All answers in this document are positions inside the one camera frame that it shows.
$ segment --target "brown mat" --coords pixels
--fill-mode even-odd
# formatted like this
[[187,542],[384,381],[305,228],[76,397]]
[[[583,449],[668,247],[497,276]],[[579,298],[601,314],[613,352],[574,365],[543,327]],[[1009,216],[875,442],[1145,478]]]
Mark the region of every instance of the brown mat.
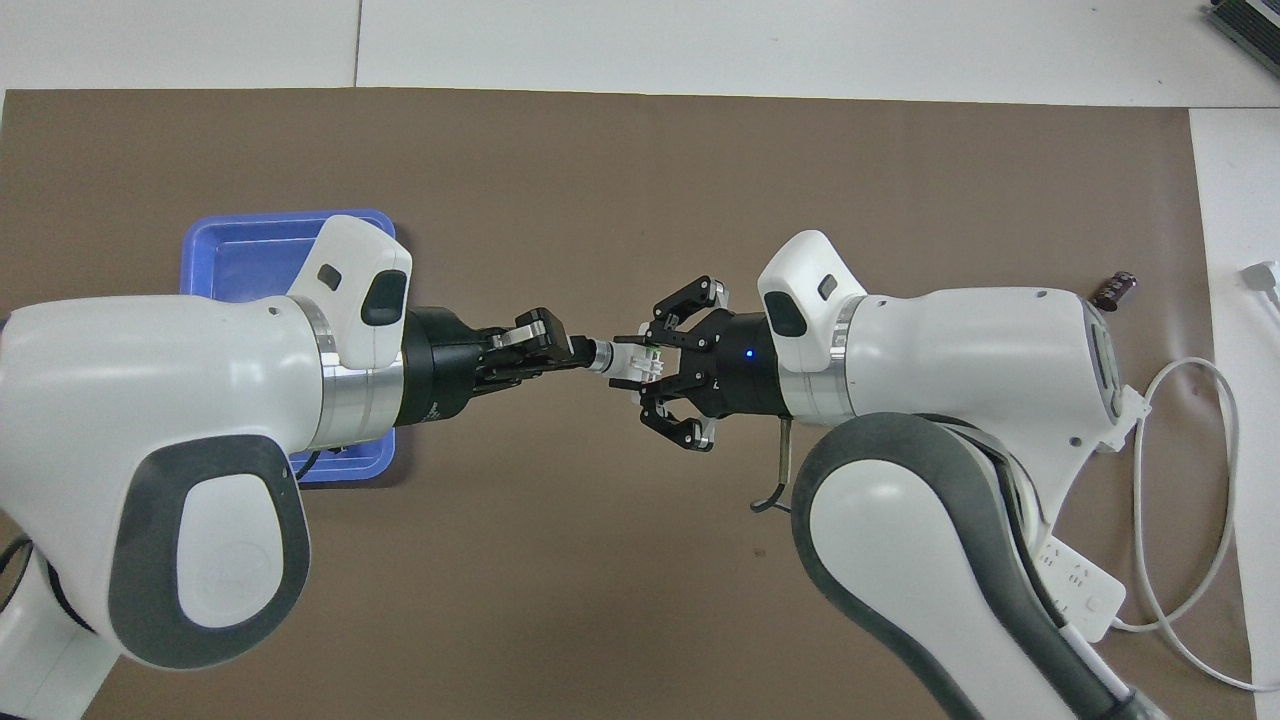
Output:
[[[773,251],[820,228],[899,296],[1088,295],[1130,270],[1143,284],[1111,320],[1129,382],[1212,355],[1181,110],[10,91],[0,141],[0,314],[173,292],[205,215],[375,206],[415,255],[413,301],[475,327],[547,305],[570,332],[628,333],[704,272],[759,310]],[[1166,392],[1149,544],[1174,598],[1212,550],[1224,452],[1211,384],[1188,373]],[[90,717],[940,717],[813,588],[786,518],[748,512],[773,487],[776,437],[731,419],[713,454],[682,452],[586,373],[480,398],[401,432],[392,487],[306,496],[311,582],[266,643],[204,673],[120,664]],[[1091,462],[1057,534],[1133,585],[1128,457]],[[1234,557],[1181,625],[1248,673]],[[1155,637],[1101,651],[1175,716],[1253,717]]]

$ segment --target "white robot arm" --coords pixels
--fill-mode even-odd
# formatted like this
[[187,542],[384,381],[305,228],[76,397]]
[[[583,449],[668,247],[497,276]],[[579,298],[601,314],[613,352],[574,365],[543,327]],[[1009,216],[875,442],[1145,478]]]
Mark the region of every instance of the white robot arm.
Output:
[[545,309],[474,331],[406,309],[408,252],[332,218],[285,296],[49,302],[0,320],[0,712],[78,717],[115,659],[196,669],[270,634],[307,578],[288,455],[451,418],[582,368]]
[[[782,247],[759,291],[765,313],[730,311],[709,277],[654,306],[644,341],[678,347],[680,372],[613,383],[640,393],[641,421],[696,451],[735,413],[835,425],[792,507],[777,503],[783,475],[753,509],[791,511],[810,579],[952,717],[1162,716],[1080,632],[1101,637],[1123,587],[1091,614],[1047,568],[1071,552],[1050,532],[1080,468],[1148,411],[1098,313],[1046,288],[869,295],[817,231]],[[681,397],[701,418],[672,418]]]

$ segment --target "blue plastic tray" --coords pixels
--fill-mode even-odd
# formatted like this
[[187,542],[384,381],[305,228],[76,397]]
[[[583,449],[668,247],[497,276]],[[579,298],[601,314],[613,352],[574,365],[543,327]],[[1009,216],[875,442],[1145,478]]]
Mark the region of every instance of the blue plastic tray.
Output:
[[[184,295],[225,302],[247,302],[288,292],[311,251],[320,225],[330,215],[353,215],[396,237],[390,218],[371,209],[308,213],[216,215],[198,220],[182,243]],[[387,469],[396,455],[396,432],[342,452],[321,452],[302,483],[367,480]],[[297,471],[310,454],[289,460]]]

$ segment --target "capacitor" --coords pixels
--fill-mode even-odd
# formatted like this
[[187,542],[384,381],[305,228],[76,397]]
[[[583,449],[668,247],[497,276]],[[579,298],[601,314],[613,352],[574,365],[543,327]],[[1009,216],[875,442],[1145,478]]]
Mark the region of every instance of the capacitor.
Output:
[[1119,272],[1102,283],[1089,302],[1098,310],[1115,313],[1116,307],[1120,306],[1120,299],[1135,287],[1138,287],[1138,278],[1133,273]]

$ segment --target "electrical outlet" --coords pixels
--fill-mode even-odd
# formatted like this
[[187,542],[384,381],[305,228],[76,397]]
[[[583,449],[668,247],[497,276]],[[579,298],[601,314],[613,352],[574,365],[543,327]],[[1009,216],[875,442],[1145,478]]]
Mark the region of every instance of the electrical outlet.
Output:
[[1053,606],[1084,639],[1096,643],[1107,634],[1124,603],[1124,583],[1052,536],[1036,556],[1036,570]]

